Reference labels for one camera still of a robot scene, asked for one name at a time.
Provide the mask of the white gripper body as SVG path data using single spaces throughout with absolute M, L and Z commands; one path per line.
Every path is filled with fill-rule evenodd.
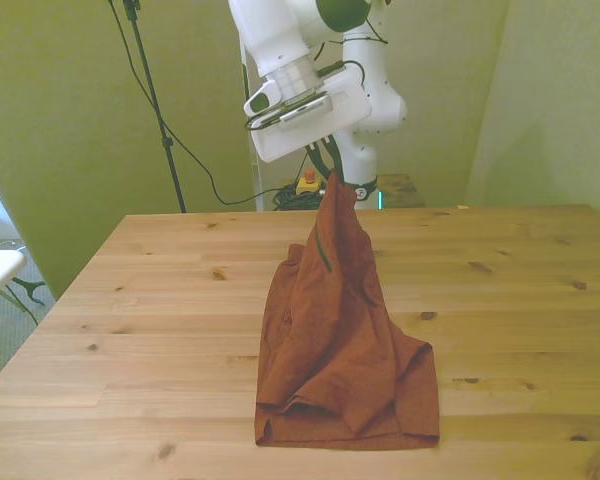
M 273 125 L 250 133 L 260 159 L 270 163 L 362 121 L 370 100 L 354 68 L 327 78 L 315 99 L 292 107 Z

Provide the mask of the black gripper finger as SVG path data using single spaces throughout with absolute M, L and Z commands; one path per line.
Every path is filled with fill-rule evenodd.
M 315 170 L 323 177 L 330 176 L 330 169 L 326 166 L 322 159 L 321 151 L 317 143 L 312 143 L 306 147 L 306 152 L 315 168 Z
M 329 135 L 328 137 L 326 137 L 323 140 L 323 145 L 332 159 L 333 167 L 337 174 L 338 179 L 340 181 L 343 181 L 344 173 L 343 173 L 342 157 L 341 157 L 341 153 L 340 153 L 338 144 L 337 144 L 334 136 Z

